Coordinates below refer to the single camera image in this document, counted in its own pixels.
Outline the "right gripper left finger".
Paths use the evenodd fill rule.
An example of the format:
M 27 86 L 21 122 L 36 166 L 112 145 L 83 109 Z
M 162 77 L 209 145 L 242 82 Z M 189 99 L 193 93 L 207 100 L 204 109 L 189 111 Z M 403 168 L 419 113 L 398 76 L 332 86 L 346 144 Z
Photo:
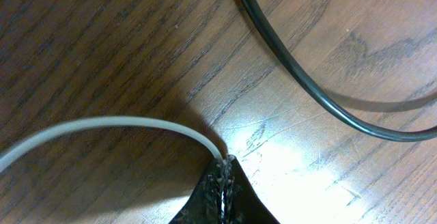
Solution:
M 223 160 L 213 158 L 188 201 L 169 224 L 221 223 L 223 183 Z

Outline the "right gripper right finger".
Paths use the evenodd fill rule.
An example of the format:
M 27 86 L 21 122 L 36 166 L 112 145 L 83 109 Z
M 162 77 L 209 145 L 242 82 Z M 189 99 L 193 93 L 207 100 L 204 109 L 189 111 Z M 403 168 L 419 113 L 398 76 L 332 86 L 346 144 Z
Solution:
M 279 224 L 254 191 L 234 155 L 224 161 L 224 223 Z

